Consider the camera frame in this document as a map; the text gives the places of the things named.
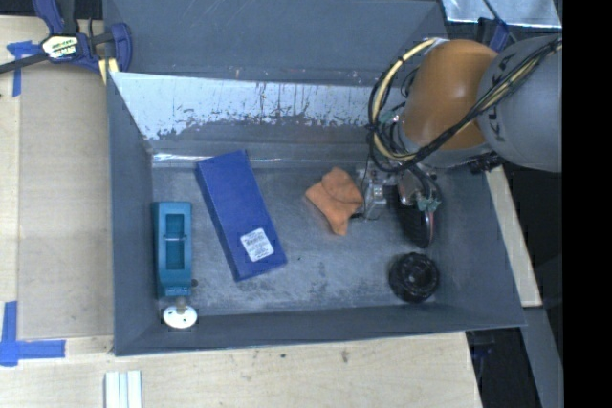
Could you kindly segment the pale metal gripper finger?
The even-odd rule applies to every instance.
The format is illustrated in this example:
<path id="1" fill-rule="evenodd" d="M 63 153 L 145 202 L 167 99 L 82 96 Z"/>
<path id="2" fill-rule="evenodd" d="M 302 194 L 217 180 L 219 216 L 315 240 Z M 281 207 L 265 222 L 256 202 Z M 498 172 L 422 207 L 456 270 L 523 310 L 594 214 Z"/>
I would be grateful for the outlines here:
<path id="1" fill-rule="evenodd" d="M 357 181 L 362 195 L 366 195 L 372 185 L 384 185 L 385 179 L 386 173 L 377 167 L 364 166 L 358 169 Z"/>
<path id="2" fill-rule="evenodd" d="M 370 221 L 378 220 L 386 208 L 387 199 L 384 195 L 368 195 L 364 200 L 363 218 Z"/>

